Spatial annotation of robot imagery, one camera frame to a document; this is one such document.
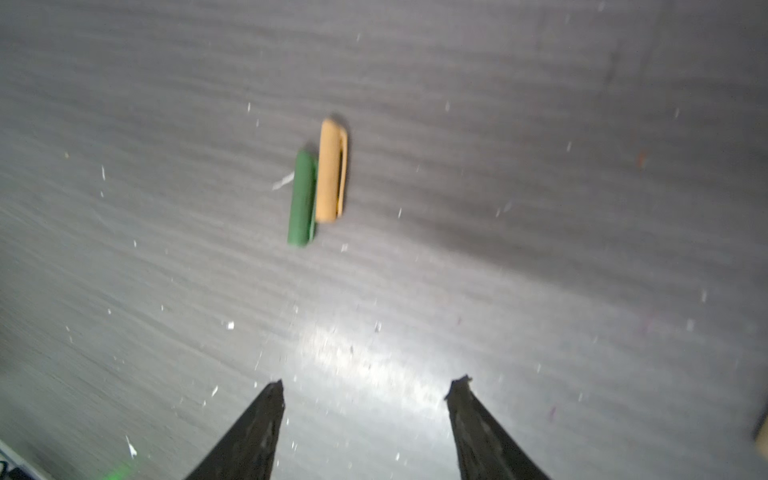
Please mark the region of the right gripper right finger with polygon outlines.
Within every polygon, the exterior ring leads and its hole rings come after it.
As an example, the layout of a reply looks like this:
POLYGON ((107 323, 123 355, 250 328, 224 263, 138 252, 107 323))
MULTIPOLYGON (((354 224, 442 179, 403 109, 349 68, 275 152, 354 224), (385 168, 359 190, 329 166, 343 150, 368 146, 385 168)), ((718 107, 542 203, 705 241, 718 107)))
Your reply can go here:
POLYGON ((445 397, 464 480, 549 480, 470 388, 465 375, 451 382, 445 397))

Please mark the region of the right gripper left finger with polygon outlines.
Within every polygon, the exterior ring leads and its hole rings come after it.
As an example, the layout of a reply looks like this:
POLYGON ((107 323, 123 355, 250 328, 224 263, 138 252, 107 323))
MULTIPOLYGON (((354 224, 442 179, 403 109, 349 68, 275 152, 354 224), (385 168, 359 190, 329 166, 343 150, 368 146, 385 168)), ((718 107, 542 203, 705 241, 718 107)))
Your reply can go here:
POLYGON ((268 383, 187 480, 269 480, 285 412, 281 380, 268 383))

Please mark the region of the green pen cap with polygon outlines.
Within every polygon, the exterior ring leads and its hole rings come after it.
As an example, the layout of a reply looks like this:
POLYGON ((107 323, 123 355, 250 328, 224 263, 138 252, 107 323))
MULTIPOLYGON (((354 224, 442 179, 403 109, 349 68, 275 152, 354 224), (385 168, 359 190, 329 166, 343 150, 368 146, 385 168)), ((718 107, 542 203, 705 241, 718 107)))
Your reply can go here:
POLYGON ((317 158, 306 150, 296 156, 287 242, 305 247, 314 238, 317 158))

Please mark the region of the tan pen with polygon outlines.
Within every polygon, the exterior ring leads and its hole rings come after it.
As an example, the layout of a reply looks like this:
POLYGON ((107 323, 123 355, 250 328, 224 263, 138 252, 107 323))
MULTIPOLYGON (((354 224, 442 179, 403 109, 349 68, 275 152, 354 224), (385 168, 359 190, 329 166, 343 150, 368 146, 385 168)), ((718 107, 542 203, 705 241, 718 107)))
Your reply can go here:
POLYGON ((768 413, 764 411, 756 429, 754 431, 754 445, 758 454, 764 459, 768 459, 768 413))

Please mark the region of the tan pen cap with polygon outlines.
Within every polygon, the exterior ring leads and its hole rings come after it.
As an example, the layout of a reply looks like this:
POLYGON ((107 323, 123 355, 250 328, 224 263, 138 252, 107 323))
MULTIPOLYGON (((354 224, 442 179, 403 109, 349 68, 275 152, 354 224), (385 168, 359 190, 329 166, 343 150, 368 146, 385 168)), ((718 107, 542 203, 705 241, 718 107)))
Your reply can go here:
POLYGON ((315 205, 318 223, 331 223, 342 215, 347 166, 348 132, 340 123, 326 118, 321 126, 318 155, 315 205))

